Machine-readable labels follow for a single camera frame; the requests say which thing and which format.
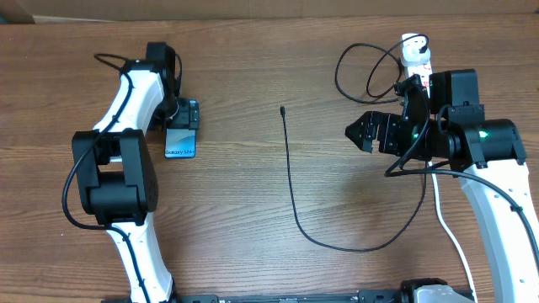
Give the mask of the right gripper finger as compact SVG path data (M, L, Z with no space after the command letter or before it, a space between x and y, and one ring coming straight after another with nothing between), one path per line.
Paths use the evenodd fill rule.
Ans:
M350 131L374 131L382 123L384 114L379 111L367 111L358 120L347 126Z
M345 128L345 136L363 152L372 153L372 141L376 137L376 128L361 125L349 125Z

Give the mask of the blue Galaxy smartphone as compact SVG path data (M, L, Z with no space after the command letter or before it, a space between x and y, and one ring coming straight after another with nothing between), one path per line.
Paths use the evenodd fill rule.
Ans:
M196 155L198 130L168 129L164 156L168 159L193 158Z

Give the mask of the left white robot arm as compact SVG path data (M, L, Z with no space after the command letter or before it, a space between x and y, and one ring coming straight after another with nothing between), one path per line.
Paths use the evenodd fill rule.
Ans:
M131 287L127 300L178 302L154 228L159 189L146 133L165 132L167 159L195 157L199 105L181 97L181 57L166 43L150 42L144 58L122 61L109 110L91 130L72 138L74 164L62 190L62 210L74 226L89 228L67 206L76 182L83 210L97 221L93 229L106 231L118 249Z

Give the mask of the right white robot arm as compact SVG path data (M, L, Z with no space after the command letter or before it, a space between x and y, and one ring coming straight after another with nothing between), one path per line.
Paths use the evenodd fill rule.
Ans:
M437 72L424 87L418 75L398 82L402 114L365 112L347 126L360 150L397 156L386 176L405 176L410 159L441 159L424 174L458 178L476 217L498 302L538 300L538 219L526 151L508 119L486 120L475 70Z

